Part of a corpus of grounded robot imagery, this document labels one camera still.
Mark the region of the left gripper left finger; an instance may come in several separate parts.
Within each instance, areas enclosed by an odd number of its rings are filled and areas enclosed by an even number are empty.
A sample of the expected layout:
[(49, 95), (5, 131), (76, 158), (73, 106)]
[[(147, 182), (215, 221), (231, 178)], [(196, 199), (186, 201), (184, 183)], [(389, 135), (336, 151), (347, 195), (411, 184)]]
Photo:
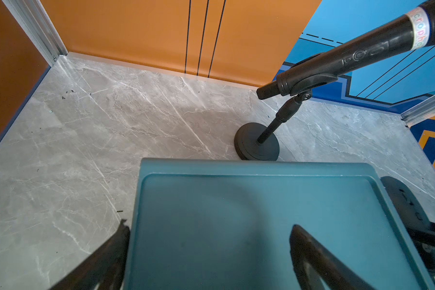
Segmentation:
[(119, 290), (122, 287), (130, 229), (122, 219), (116, 232), (52, 290)]

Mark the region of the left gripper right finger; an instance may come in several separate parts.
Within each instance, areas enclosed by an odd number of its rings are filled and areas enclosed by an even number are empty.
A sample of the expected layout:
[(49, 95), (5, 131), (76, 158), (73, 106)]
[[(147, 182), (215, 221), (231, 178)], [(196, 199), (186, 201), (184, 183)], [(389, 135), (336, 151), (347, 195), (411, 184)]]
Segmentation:
[(291, 230), (290, 255), (294, 273), (302, 290), (373, 288), (300, 225), (294, 225)]

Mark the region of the teal drawer cabinet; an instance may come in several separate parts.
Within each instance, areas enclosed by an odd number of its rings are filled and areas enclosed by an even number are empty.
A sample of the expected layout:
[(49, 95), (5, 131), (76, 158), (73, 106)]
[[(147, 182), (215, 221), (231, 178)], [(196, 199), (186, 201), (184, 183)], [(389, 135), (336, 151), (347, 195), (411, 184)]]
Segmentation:
[(127, 290), (296, 290), (299, 225), (377, 290), (432, 281), (375, 169), (366, 163), (145, 158)]

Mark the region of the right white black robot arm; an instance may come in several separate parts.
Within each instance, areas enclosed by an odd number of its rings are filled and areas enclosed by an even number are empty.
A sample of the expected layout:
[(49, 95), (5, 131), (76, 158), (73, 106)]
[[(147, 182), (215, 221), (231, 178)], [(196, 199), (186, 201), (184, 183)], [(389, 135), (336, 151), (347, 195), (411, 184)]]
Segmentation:
[(426, 269), (435, 277), (435, 222), (429, 220), (418, 199), (403, 182), (391, 176), (383, 176), (381, 182)]

